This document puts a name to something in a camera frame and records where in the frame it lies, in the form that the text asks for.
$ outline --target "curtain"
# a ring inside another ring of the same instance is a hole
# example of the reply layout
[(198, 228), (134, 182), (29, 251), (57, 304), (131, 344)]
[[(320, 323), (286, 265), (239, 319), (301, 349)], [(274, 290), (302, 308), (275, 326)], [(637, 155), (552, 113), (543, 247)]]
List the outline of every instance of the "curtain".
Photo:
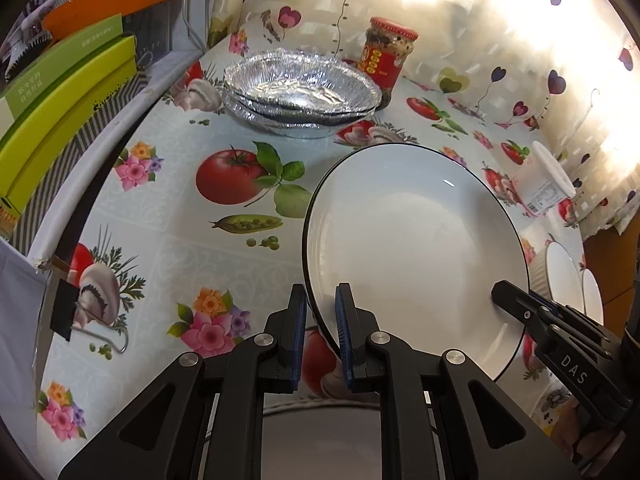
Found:
[(359, 59), (371, 16), (411, 27), (420, 38), (406, 76), (456, 90), (505, 129), (542, 130), (576, 187), (583, 237), (640, 203), (640, 60), (607, 0), (214, 0), (210, 46), (257, 15), (274, 46), (345, 60)]

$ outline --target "paper cup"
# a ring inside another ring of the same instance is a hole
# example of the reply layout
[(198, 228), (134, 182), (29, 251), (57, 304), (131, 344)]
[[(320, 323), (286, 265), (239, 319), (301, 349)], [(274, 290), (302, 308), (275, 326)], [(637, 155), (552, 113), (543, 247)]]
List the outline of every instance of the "paper cup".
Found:
[(534, 215), (542, 215), (565, 198), (575, 196), (574, 185), (540, 142), (533, 141), (531, 152), (511, 179), (525, 207)]

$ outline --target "silver bolt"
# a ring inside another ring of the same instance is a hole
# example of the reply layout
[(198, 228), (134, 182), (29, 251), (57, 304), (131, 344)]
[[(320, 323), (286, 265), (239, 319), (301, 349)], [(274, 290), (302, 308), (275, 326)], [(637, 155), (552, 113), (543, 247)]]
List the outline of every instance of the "silver bolt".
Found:
[(374, 332), (373, 334), (371, 334), (370, 337), (371, 337), (371, 341), (376, 345), (383, 345), (391, 341), (391, 337), (386, 332), (380, 332), (380, 331)]
[(194, 354), (193, 352), (187, 352), (186, 354), (182, 354), (178, 362), (184, 366), (185, 368), (189, 366), (193, 366), (198, 362), (198, 354)]
[(461, 365), (465, 362), (465, 355), (460, 350), (449, 350), (447, 352), (447, 361), (453, 365)]
[(263, 332), (254, 337), (254, 343), (256, 343), (258, 346), (269, 346), (271, 343), (273, 343), (273, 336), (271, 334)]

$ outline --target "orange flower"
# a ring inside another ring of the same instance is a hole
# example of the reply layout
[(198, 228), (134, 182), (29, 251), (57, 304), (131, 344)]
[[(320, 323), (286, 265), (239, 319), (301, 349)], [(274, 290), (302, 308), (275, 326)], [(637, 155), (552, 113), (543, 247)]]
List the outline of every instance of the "orange flower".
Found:
[(222, 300), (222, 294), (220, 291), (213, 290), (212, 288), (202, 287), (200, 294), (193, 302), (193, 307), (198, 312), (207, 314), (208, 316), (215, 317), (218, 314), (226, 312), (225, 302)]
[(140, 140), (133, 148), (129, 150), (129, 153), (133, 156), (136, 156), (140, 160), (145, 160), (146, 158), (151, 158), (152, 149), (153, 146), (151, 144), (145, 144)]
[(56, 381), (51, 381), (51, 386), (47, 390), (49, 399), (55, 400), (60, 406), (68, 406), (69, 399), (66, 396), (66, 388)]

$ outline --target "glass jar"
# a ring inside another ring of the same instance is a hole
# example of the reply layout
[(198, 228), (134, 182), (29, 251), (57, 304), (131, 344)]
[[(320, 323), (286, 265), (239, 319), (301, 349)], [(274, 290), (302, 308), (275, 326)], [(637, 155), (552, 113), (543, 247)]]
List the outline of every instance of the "glass jar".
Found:
[(391, 102), (391, 91), (404, 61), (414, 51), (418, 33), (385, 18), (374, 17), (370, 22), (358, 69), (369, 74), (382, 90), (382, 102), (378, 107), (382, 110)]

